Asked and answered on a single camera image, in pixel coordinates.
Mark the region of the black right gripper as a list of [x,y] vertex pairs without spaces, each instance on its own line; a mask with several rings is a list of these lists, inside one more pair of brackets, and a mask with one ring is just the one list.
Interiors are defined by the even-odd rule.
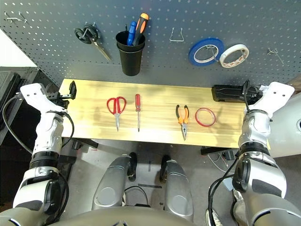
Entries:
[[249,79],[243,84],[243,98],[246,104],[253,105],[263,96],[260,86],[249,86]]

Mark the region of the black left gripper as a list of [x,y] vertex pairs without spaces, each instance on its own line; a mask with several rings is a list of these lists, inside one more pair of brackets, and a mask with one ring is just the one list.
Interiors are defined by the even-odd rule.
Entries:
[[77,88],[75,81],[70,83],[70,94],[61,95],[59,91],[53,93],[47,93],[47,98],[55,105],[58,105],[64,109],[68,108],[68,99],[75,99],[77,94]]

